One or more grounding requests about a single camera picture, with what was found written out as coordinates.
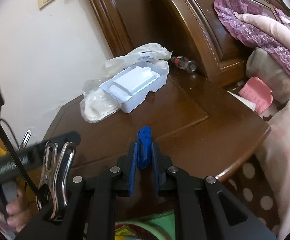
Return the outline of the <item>person left hand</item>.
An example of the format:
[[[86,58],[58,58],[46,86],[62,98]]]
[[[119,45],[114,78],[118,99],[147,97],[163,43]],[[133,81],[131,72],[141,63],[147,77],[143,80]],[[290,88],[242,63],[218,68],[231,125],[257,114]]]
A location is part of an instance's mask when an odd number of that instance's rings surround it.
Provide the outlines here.
[[[31,220],[28,199],[21,188],[17,188],[16,198],[6,206],[7,218],[0,211],[0,230],[20,232]]]

